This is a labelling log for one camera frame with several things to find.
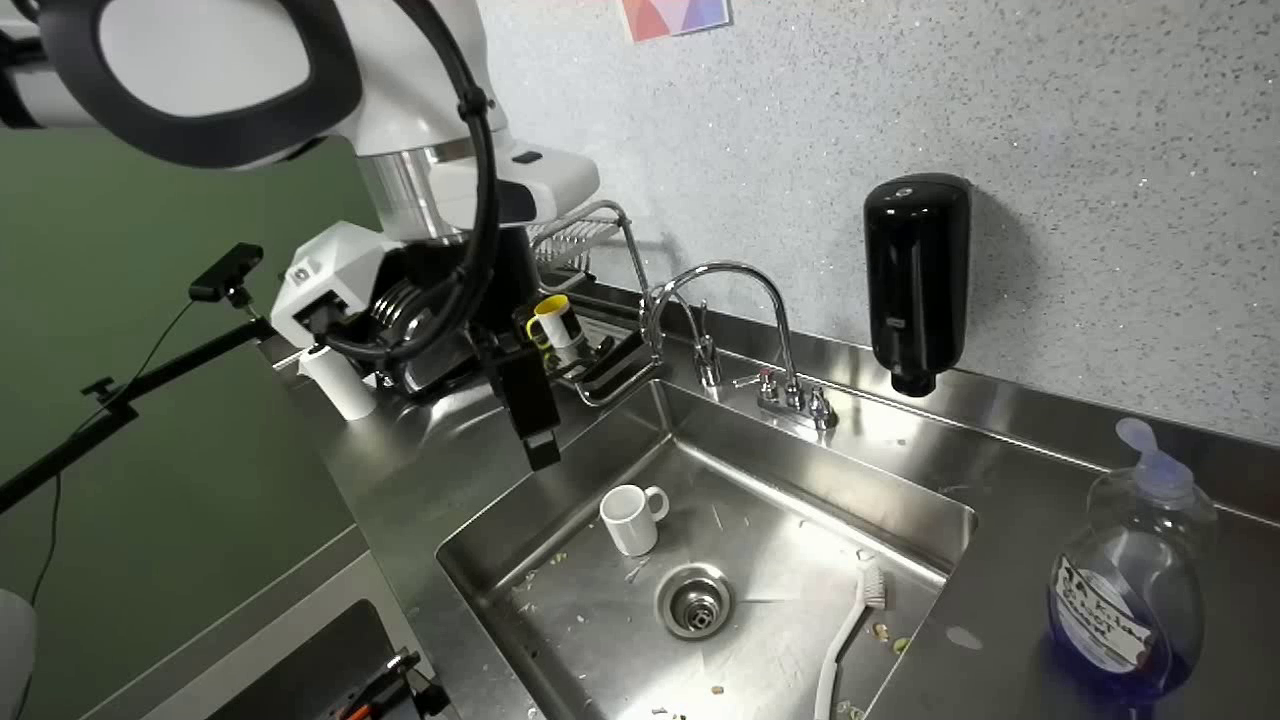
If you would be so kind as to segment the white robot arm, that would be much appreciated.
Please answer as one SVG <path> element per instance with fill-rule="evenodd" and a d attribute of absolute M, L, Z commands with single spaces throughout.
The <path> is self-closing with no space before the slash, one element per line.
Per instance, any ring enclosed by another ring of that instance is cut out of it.
<path fill-rule="evenodd" d="M 376 222 L 293 251 L 274 332 L 350 419 L 473 361 L 523 455 L 559 455 L 530 237 L 602 173 L 510 129 L 477 0 L 0 0 L 0 55 L 14 132 L 96 129 L 207 173 L 350 145 Z"/>

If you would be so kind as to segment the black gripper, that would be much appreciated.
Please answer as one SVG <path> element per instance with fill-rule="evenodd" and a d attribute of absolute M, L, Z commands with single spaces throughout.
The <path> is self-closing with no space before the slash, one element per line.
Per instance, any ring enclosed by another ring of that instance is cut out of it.
<path fill-rule="evenodd" d="M 540 300 L 530 237 L 503 230 L 492 255 L 492 280 L 473 318 L 473 343 L 489 374 L 489 384 L 503 399 L 517 437 L 523 441 L 530 470 L 553 470 L 559 460 L 559 409 L 546 374 L 540 350 L 523 336 L 530 308 Z"/>

